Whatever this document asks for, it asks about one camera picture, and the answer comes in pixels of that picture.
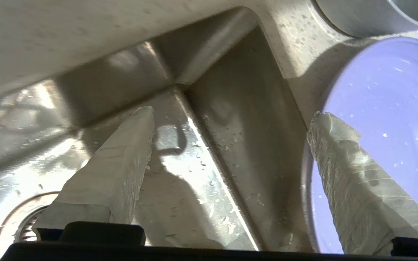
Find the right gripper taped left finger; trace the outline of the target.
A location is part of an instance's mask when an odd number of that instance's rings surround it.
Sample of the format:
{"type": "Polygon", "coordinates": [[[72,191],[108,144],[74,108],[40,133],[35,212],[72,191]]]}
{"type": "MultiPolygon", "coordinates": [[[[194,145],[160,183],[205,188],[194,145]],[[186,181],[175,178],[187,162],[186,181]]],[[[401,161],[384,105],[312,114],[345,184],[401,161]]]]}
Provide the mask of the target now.
{"type": "Polygon", "coordinates": [[[33,230],[61,230],[75,221],[131,224],[154,132],[154,109],[136,109],[63,185],[33,230]]]}

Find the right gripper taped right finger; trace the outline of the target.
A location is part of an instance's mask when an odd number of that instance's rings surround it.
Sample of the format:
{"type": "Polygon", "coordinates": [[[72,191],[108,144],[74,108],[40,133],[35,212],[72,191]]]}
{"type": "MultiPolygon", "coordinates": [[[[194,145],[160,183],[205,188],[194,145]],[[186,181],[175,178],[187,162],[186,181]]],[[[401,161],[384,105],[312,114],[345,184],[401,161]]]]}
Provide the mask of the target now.
{"type": "Polygon", "coordinates": [[[360,134],[317,111],[307,142],[345,254],[390,256],[395,240],[418,246],[418,203],[360,145],[360,134]]]}

